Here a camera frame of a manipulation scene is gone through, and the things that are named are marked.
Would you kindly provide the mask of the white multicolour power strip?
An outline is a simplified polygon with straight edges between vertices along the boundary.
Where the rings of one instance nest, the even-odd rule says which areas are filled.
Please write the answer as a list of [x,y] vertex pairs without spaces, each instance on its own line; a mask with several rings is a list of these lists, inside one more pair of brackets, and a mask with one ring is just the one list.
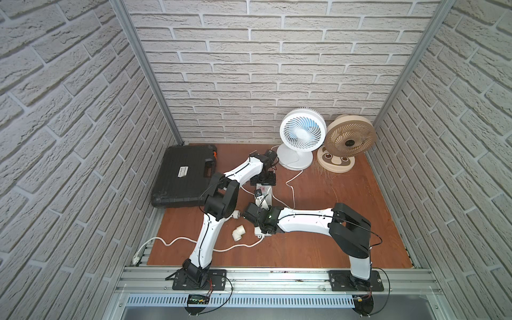
[[258,206],[257,210],[257,227],[255,227],[255,235],[262,239],[264,238],[263,228],[261,226],[260,214],[262,210],[269,210],[272,206],[272,186],[270,185],[256,185],[255,189],[255,204]]

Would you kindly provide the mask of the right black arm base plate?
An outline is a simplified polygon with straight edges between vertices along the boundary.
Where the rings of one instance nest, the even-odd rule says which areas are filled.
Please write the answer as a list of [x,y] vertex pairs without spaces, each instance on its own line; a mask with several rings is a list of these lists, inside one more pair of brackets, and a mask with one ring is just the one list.
[[346,292],[384,292],[384,286],[378,271],[372,270],[370,278],[363,280],[352,276],[350,270],[328,271],[332,291]]

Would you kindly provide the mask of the aluminium corner post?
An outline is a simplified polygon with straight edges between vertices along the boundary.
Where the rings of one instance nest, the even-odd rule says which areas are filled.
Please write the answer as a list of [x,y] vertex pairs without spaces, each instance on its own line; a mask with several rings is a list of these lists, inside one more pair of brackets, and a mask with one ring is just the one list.
[[400,91],[407,83],[408,79],[411,77],[418,63],[421,61],[421,58],[425,54],[427,48],[432,42],[433,38],[437,35],[438,30],[442,26],[445,21],[447,15],[451,11],[452,7],[456,3],[456,0],[443,0],[440,1],[439,5],[435,13],[432,16],[432,19],[428,23],[425,31],[422,33],[416,47],[412,51],[409,59],[407,60],[402,72],[400,73],[395,85],[392,87],[389,95],[387,96],[382,108],[377,114],[373,126],[374,128],[378,128],[383,122],[384,117],[388,113],[391,108],[392,103],[395,101]]
[[132,46],[133,53],[137,58],[137,61],[139,62],[140,68],[149,84],[149,88],[152,90],[153,95],[155,96],[157,105],[161,109],[161,113],[163,114],[163,117],[169,126],[169,129],[173,135],[174,140],[178,145],[184,145],[185,141],[181,137],[175,120],[169,110],[169,106],[159,86],[155,72],[151,66],[147,54],[145,53],[143,44],[137,33],[137,29],[133,24],[133,21],[131,20],[131,16],[127,10],[124,1],[112,0],[111,4],[120,22],[120,25],[122,26],[123,31],[125,32],[127,40],[129,41],[129,44]]

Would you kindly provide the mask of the right aluminium corner post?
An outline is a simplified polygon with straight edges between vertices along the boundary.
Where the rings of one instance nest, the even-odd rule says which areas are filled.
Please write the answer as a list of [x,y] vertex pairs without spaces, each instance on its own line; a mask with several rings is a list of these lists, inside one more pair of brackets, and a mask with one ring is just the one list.
[[408,79],[411,77],[418,63],[421,61],[421,58],[425,54],[427,48],[432,42],[433,38],[437,35],[438,30],[442,26],[445,21],[447,15],[451,11],[452,7],[456,3],[456,0],[443,0],[440,1],[439,5],[435,13],[432,16],[432,19],[428,23],[425,31],[422,33],[416,47],[412,51],[409,59],[407,60],[402,72],[400,73],[395,85],[392,87],[389,95],[387,96],[382,108],[377,114],[373,126],[374,128],[378,128],[383,122],[384,117],[388,113],[391,108],[392,103],[395,101],[400,91],[407,83]]

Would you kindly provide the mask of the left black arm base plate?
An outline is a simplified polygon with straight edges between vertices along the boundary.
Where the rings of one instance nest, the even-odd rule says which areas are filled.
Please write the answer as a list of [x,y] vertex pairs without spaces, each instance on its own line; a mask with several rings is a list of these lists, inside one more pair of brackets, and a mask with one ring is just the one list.
[[223,291],[227,282],[226,269],[210,269],[199,277],[190,275],[184,269],[178,269],[173,275],[174,291]]

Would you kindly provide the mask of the black plastic tool case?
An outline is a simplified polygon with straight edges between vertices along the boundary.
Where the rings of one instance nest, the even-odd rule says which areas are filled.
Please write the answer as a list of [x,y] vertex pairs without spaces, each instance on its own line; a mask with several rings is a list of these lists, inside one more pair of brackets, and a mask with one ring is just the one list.
[[175,145],[165,150],[151,192],[156,208],[181,208],[199,205],[199,196],[209,186],[216,171],[215,145]]

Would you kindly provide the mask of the aluminium front rail frame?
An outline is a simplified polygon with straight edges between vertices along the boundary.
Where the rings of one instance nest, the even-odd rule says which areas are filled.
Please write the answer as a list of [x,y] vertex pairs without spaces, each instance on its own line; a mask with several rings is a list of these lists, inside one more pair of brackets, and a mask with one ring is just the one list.
[[438,281],[429,269],[373,269],[369,283],[350,281],[348,269],[220,267],[204,285],[176,267],[125,267],[104,319],[121,319],[129,307],[316,307],[355,309],[370,294],[376,315],[391,310],[394,297],[428,303],[434,319],[454,319]]

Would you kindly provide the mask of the left aluminium corner post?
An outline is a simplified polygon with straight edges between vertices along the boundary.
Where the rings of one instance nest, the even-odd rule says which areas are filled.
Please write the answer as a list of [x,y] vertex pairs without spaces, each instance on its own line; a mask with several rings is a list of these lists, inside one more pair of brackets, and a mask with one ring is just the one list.
[[124,1],[112,0],[111,4],[120,22],[120,25],[122,26],[123,31],[125,32],[127,40],[129,41],[129,44],[132,46],[133,53],[137,58],[137,61],[139,62],[140,68],[149,84],[149,88],[152,90],[153,95],[155,96],[157,105],[161,109],[161,113],[163,114],[163,117],[169,126],[169,129],[173,135],[174,140],[178,145],[184,145],[185,141],[181,137],[175,120],[169,110],[169,106],[159,86],[155,72],[151,66],[147,54],[145,53],[143,44],[137,33],[137,29],[133,24],[133,21],[131,20],[131,16],[127,10]]

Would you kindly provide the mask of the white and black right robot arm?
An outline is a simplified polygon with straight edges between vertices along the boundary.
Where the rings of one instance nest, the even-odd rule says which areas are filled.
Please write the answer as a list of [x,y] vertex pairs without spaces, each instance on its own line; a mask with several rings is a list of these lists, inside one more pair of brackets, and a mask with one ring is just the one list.
[[291,232],[318,233],[331,237],[349,256],[351,276],[361,281],[371,277],[371,222],[344,203],[322,210],[299,210],[251,203],[241,214],[262,234]]

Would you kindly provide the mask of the white desk fan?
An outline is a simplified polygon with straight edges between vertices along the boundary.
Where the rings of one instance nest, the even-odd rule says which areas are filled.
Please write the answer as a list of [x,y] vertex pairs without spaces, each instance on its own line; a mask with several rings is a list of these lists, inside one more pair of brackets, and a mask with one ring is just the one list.
[[298,108],[283,118],[279,134],[283,142],[277,149],[279,163],[285,169],[300,171],[313,163],[313,151],[323,145],[327,126],[317,111]]

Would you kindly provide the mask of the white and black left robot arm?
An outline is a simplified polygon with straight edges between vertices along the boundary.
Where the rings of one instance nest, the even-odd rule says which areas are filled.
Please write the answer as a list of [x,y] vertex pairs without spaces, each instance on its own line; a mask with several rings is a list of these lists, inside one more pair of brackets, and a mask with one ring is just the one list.
[[225,173],[215,173],[208,188],[199,196],[203,208],[203,225],[192,254],[183,263],[188,279],[199,287],[206,284],[212,255],[223,224],[234,212],[239,189],[253,177],[266,175],[277,163],[277,153],[253,152],[238,167]]

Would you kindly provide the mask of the beige bear desk fan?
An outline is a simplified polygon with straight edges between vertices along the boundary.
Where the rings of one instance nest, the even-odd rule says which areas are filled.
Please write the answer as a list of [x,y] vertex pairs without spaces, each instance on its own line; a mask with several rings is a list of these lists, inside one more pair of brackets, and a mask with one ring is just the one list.
[[360,115],[340,115],[328,127],[324,144],[317,152],[320,166],[333,173],[346,173],[355,156],[365,153],[377,140],[371,122]]

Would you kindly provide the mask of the white pipe elbow fitting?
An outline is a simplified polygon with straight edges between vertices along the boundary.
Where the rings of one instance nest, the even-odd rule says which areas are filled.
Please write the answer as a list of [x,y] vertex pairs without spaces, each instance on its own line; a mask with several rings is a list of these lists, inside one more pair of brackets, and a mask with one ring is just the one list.
[[236,227],[232,232],[232,237],[235,242],[240,241],[246,234],[246,230],[243,225]]

